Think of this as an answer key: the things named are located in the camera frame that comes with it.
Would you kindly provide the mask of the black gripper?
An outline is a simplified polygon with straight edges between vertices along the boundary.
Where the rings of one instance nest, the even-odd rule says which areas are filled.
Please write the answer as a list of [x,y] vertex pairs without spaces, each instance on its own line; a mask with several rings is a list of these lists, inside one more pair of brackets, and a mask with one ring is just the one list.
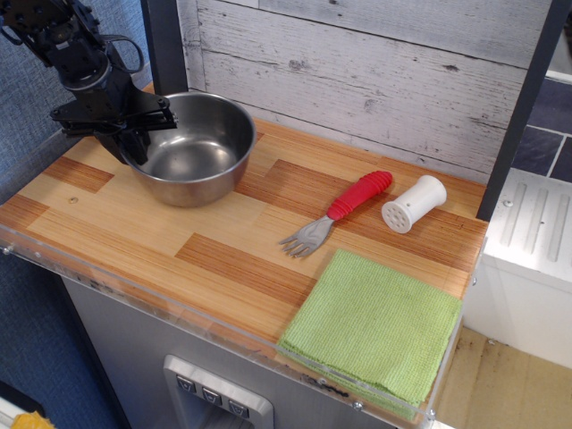
[[94,135],[122,164],[148,161],[149,137],[142,130],[176,127],[170,100],[136,88],[125,71],[110,67],[99,79],[78,81],[68,90],[75,99],[54,108],[51,119],[69,135]]

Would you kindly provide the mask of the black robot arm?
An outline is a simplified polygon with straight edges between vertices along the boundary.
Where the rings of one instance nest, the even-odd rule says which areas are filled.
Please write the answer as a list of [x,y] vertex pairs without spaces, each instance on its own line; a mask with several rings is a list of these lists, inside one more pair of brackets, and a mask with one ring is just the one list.
[[68,137],[93,136],[124,164],[143,165],[150,134],[176,126],[167,97],[136,88],[115,43],[80,1],[3,1],[1,33],[53,67],[74,99],[52,110]]

